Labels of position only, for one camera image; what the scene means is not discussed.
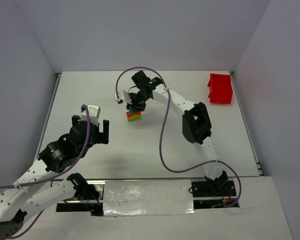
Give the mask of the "orange arch wood block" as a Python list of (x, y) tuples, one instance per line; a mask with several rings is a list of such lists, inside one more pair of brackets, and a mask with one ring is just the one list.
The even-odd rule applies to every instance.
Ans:
[(131, 118), (140, 118), (141, 117), (141, 112), (130, 112), (130, 111), (127, 111), (126, 115), (127, 115), (128, 119), (131, 119)]

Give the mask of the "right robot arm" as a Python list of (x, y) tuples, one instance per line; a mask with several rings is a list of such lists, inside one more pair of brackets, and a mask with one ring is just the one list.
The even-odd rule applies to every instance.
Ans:
[(140, 70), (131, 77), (138, 92), (126, 92), (124, 100), (126, 108), (133, 112), (143, 112), (146, 101), (156, 100), (166, 106), (166, 113), (175, 112), (181, 117), (181, 130), (183, 137), (191, 144), (200, 145), (208, 161), (217, 160), (216, 152), (212, 145), (212, 123), (204, 103), (194, 103), (168, 89), (160, 77), (149, 78)]

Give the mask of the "yellow long wood block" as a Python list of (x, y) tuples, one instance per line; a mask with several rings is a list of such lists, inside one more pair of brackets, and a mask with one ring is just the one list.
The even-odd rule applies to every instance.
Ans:
[(140, 116), (140, 115), (137, 115), (137, 116), (131, 116), (131, 117), (128, 117), (127, 119), (133, 120), (133, 119), (135, 119), (135, 118), (141, 118), (141, 116)]

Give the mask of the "red plastic bin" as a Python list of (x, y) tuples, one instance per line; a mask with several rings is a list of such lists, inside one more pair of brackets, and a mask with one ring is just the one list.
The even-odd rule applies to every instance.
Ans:
[(233, 88), (229, 74), (211, 73), (207, 87), (211, 104), (230, 105), (232, 103)]

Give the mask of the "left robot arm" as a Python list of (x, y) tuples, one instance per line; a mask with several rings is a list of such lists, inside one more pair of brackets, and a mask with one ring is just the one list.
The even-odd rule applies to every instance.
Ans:
[(99, 124), (73, 115), (69, 133), (49, 143), (37, 160), (14, 184), (0, 194), (0, 240), (18, 238), (24, 223), (59, 201), (75, 198), (98, 201), (100, 191), (80, 173), (71, 173), (53, 187), (41, 191), (47, 182), (61, 177), (96, 144), (108, 144), (109, 120)]

